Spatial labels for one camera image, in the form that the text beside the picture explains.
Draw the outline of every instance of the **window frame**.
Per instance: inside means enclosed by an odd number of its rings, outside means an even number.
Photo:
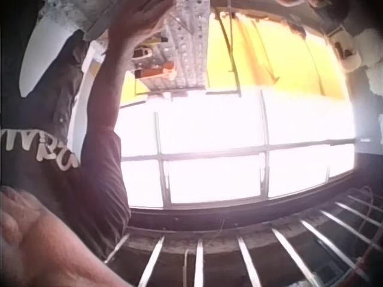
[[[306,146],[315,146],[315,145],[328,145],[329,148],[331,146],[336,145],[347,145],[354,144],[355,138],[349,139],[327,139],[324,141],[310,141],[310,142],[298,142],[298,143],[281,143],[281,144],[270,144],[269,140],[269,127],[268,127],[268,116],[266,112],[266,103],[265,97],[263,95],[263,90],[258,88],[255,90],[259,96],[257,97],[260,101],[260,109],[262,113],[262,127],[263,127],[263,137],[264,137],[264,145],[260,146],[251,146],[246,148],[230,148],[224,149],[220,151],[208,151],[208,152],[182,152],[182,153],[174,153],[174,154],[164,154],[162,153],[161,141],[160,141],[160,124],[159,124],[159,112],[154,111],[154,126],[155,126],[155,137],[156,137],[156,146],[157,146],[157,154],[155,155],[137,155],[137,156],[129,156],[122,157],[121,162],[124,161],[145,161],[145,160],[156,160],[159,163],[159,172],[160,172],[160,184],[161,184],[161,194],[163,207],[142,207],[142,206],[132,206],[137,209],[163,209],[163,210],[183,210],[183,209],[209,209],[216,207],[229,207],[229,206],[238,206],[243,204],[250,203],[258,203],[266,200],[276,200],[281,197],[289,197],[296,195],[298,193],[305,193],[309,190],[322,187],[327,185],[328,183],[339,180],[340,178],[344,178],[351,174],[354,169],[351,169],[347,172],[341,173],[340,175],[330,177],[330,160],[327,162],[327,171],[326,171],[326,180],[324,183],[316,185],[314,187],[307,188],[305,190],[298,190],[293,193],[288,193],[281,196],[269,197],[269,181],[270,181],[270,167],[269,167],[269,157],[270,152],[274,150],[281,149],[290,149],[290,148],[303,148]],[[204,96],[212,96],[217,97],[220,94],[234,94],[237,91],[208,91]],[[130,105],[121,106],[120,109],[125,109],[130,107]],[[234,200],[225,200],[225,201],[213,201],[213,202],[205,202],[205,203],[172,203],[171,202],[171,191],[169,186],[169,174],[165,170],[164,162],[166,161],[177,161],[177,160],[193,160],[198,158],[220,158],[220,157],[238,157],[238,156],[246,156],[246,155],[258,155],[264,154],[264,169],[260,168],[259,172],[263,176],[261,176],[260,181],[260,195],[248,197],[245,199],[234,199]]]

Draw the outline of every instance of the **orange object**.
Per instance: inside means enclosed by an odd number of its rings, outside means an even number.
[[[167,61],[162,67],[135,70],[134,76],[136,79],[150,79],[150,78],[167,78],[173,81],[177,76],[177,71],[174,62]]]

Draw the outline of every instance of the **sleeve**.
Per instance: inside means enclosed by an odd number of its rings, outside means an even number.
[[[81,151],[79,186],[82,204],[79,233],[105,259],[126,234],[130,209],[121,171],[121,140],[112,130],[88,130]]]

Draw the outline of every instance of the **person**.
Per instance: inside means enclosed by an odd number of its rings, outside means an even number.
[[[285,7],[303,4],[306,0],[275,0]],[[307,0],[309,6],[323,20],[341,24],[349,12],[349,0]]]
[[[132,287],[31,193],[1,187],[2,286]]]
[[[130,218],[121,142],[114,133],[127,62],[138,44],[160,30],[174,3],[126,0],[113,20],[87,104],[81,163],[66,147],[66,137],[89,47],[82,31],[68,38],[28,96],[20,96],[20,70],[38,3],[6,0],[2,9],[1,184],[33,194],[105,260]]]

